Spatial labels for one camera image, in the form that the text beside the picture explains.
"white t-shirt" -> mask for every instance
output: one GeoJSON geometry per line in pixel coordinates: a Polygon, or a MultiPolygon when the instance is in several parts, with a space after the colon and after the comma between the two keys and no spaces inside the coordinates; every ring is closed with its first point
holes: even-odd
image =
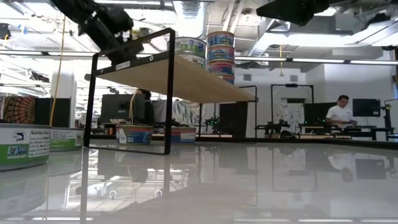
{"type": "MultiPolygon", "coordinates": [[[[352,121],[353,120],[353,112],[345,107],[341,108],[338,105],[331,107],[326,115],[326,118],[330,118],[332,120],[342,120],[342,121],[352,121]]],[[[351,124],[343,124],[342,128],[346,128],[348,126],[352,126],[351,124]]]]}

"can label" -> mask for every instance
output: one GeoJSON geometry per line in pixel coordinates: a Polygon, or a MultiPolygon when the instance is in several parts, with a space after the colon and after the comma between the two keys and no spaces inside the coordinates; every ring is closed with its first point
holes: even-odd
{"type": "Polygon", "coordinates": [[[235,77],[232,75],[219,75],[218,77],[229,82],[232,85],[234,85],[235,83],[235,77]]]}
{"type": "Polygon", "coordinates": [[[181,129],[173,130],[171,134],[172,144],[193,144],[196,140],[196,130],[195,129],[181,129]]]}
{"type": "Polygon", "coordinates": [[[0,129],[0,164],[49,159],[51,129],[0,129]]]}
{"type": "Polygon", "coordinates": [[[83,146],[83,130],[52,130],[51,150],[81,149],[83,146]]]}
{"type": "Polygon", "coordinates": [[[148,129],[131,128],[124,132],[123,128],[116,130],[116,142],[118,144],[150,144],[152,131],[148,129]]]}
{"type": "Polygon", "coordinates": [[[235,48],[230,46],[213,46],[209,47],[207,52],[207,59],[210,60],[234,60],[235,59],[235,48]]]}
{"type": "Polygon", "coordinates": [[[213,74],[234,75],[235,64],[230,61],[220,60],[209,63],[209,71],[213,74]]]}
{"type": "Polygon", "coordinates": [[[209,47],[214,45],[225,44],[234,46],[234,34],[230,32],[215,32],[207,36],[207,44],[209,47]]]}
{"type": "Polygon", "coordinates": [[[183,57],[184,59],[187,59],[188,61],[193,62],[197,64],[199,67],[207,70],[207,61],[204,58],[190,54],[179,54],[178,56],[183,57]]]}
{"type": "Polygon", "coordinates": [[[181,38],[175,40],[175,51],[188,52],[199,55],[203,58],[206,57],[206,44],[201,40],[192,38],[181,38]]]}

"man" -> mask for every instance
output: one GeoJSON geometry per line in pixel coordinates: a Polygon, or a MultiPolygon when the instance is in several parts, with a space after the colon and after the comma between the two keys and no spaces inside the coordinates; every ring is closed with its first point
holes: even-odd
{"type": "Polygon", "coordinates": [[[339,128],[356,126],[357,122],[353,120],[353,112],[347,108],[349,97],[341,95],[338,97],[337,105],[331,107],[326,115],[326,123],[337,125],[339,128]]]}

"wooden shelf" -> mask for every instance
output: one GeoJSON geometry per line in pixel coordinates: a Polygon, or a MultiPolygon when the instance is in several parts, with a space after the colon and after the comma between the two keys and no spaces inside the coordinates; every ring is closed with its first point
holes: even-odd
{"type": "MultiPolygon", "coordinates": [[[[166,95],[168,67],[169,54],[163,52],[97,70],[94,75],[97,78],[166,95]]],[[[173,96],[197,103],[254,101],[254,96],[250,93],[178,55],[174,60],[173,96]]]]}

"computer monitor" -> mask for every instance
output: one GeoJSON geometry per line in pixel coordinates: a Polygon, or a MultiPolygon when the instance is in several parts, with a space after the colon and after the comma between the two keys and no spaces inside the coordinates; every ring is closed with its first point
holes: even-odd
{"type": "Polygon", "coordinates": [[[332,103],[306,103],[304,104],[305,124],[319,125],[326,120],[326,115],[331,107],[336,106],[337,102],[332,103]]]}
{"type": "Polygon", "coordinates": [[[380,117],[380,99],[353,99],[354,117],[380,117]]]}
{"type": "MultiPolygon", "coordinates": [[[[130,101],[133,95],[107,94],[102,96],[101,118],[102,123],[108,123],[111,119],[130,119],[130,101]]],[[[136,94],[132,105],[133,120],[144,119],[145,95],[136,94]]]]}

